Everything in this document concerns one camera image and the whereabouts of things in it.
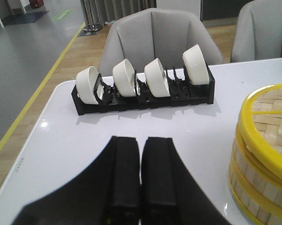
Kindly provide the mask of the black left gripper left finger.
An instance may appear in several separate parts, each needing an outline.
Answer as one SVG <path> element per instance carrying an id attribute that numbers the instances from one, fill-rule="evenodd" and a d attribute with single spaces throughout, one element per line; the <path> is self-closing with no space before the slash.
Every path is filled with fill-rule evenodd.
<path id="1" fill-rule="evenodd" d="M 137 225 L 140 156 L 135 138 L 111 137 L 97 158 L 61 188 L 20 211 L 15 225 Z"/>

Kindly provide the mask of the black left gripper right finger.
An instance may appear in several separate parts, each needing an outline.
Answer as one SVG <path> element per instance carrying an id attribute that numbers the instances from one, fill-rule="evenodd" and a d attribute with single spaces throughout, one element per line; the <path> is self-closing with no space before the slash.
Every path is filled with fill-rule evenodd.
<path id="1" fill-rule="evenodd" d="M 171 138 L 147 139 L 141 162 L 143 225 L 227 225 L 189 173 Z"/>

